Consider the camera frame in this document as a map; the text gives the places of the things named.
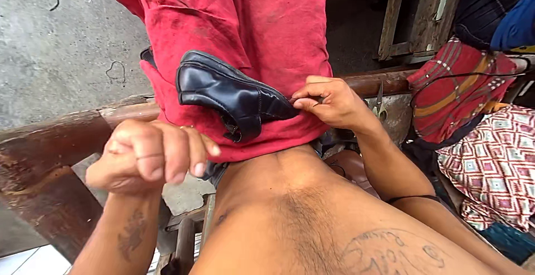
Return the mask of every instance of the denim fabric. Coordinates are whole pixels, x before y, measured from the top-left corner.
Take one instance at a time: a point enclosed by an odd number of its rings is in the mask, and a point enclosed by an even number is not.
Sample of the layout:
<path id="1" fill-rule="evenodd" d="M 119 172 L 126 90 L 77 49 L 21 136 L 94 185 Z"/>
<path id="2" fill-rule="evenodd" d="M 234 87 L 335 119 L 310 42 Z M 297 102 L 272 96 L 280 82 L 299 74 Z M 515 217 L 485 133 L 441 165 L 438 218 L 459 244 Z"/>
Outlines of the denim fabric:
<path id="1" fill-rule="evenodd" d="M 519 0 L 459 0 L 454 32 L 465 44 L 489 50 L 500 21 Z"/>
<path id="2" fill-rule="evenodd" d="M 508 51 L 535 45 L 535 0 L 520 0 L 494 32 L 491 50 Z"/>

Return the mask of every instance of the arm tattoo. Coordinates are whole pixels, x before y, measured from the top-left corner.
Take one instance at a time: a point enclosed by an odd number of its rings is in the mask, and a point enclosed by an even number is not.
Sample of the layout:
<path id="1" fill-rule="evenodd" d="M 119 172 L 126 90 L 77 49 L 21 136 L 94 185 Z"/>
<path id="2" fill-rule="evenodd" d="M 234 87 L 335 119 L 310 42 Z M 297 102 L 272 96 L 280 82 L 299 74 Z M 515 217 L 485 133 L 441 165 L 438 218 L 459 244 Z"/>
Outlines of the arm tattoo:
<path id="1" fill-rule="evenodd" d="M 125 227 L 124 234 L 118 234 L 118 245 L 117 248 L 123 255 L 123 258 L 131 262 L 130 253 L 133 252 L 143 241 L 143 233 L 147 229 L 147 220 L 143 212 L 139 209 L 134 210 L 130 218 L 128 219 L 128 224 Z"/>

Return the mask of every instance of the red plaid cloth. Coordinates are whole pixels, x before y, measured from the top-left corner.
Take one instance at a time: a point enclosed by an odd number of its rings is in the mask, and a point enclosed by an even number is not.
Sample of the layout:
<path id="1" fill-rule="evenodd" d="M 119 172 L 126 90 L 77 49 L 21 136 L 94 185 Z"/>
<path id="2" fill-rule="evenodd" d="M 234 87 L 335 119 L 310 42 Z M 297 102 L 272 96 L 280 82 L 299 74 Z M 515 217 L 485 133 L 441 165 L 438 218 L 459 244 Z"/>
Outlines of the red plaid cloth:
<path id="1" fill-rule="evenodd" d="M 516 65 L 503 53 L 481 52 L 452 38 L 409 81 L 413 95 L 437 77 L 463 73 L 512 74 Z M 424 88 L 414 100 L 413 125 L 425 141 L 440 143 L 472 120 L 487 104 L 499 102 L 512 77 L 473 75 L 444 78 Z"/>

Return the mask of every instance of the red cloth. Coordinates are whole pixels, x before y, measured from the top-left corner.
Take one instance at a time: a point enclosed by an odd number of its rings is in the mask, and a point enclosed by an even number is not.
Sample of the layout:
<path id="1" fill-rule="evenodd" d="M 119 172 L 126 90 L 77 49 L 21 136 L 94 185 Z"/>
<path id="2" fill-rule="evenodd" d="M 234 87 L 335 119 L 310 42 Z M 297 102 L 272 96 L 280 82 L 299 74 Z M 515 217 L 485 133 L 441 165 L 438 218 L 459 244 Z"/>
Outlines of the red cloth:
<path id="1" fill-rule="evenodd" d="M 503 53 L 481 52 L 452 38 L 407 80 L 415 94 L 437 77 L 473 72 L 501 75 L 515 70 L 516 65 Z M 437 80 L 417 94 L 412 124 L 425 141 L 441 143 L 487 103 L 501 101 L 513 81 L 512 77 L 484 75 Z"/>
<path id="2" fill-rule="evenodd" d="M 307 143 L 328 127 L 314 115 L 266 123 L 247 143 L 223 137 L 212 110 L 180 106 L 175 76 L 182 55 L 201 50 L 290 97 L 308 75 L 332 76 L 325 0 L 117 0 L 147 28 L 158 70 L 141 61 L 162 109 L 160 119 L 194 126 L 220 144 L 215 162 L 240 161 Z"/>

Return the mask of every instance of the white tile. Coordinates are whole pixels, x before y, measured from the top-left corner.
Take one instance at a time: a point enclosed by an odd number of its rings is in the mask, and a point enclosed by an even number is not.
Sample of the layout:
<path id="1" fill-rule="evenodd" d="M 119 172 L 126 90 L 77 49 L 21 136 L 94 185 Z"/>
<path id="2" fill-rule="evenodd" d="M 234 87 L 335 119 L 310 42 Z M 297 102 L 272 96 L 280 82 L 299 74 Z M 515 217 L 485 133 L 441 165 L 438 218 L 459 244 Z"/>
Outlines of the white tile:
<path id="1" fill-rule="evenodd" d="M 152 261 L 150 263 L 149 271 L 156 270 L 156 266 L 158 265 L 158 260 L 160 259 L 160 252 L 156 251 L 154 253 L 154 256 L 152 257 Z"/>
<path id="2" fill-rule="evenodd" d="M 0 258 L 0 274 L 11 275 L 13 272 L 24 264 L 24 262 L 30 258 L 39 248 L 26 250 L 17 254 Z"/>
<path id="3" fill-rule="evenodd" d="M 13 275 L 63 275 L 70 263 L 52 245 L 40 247 Z"/>

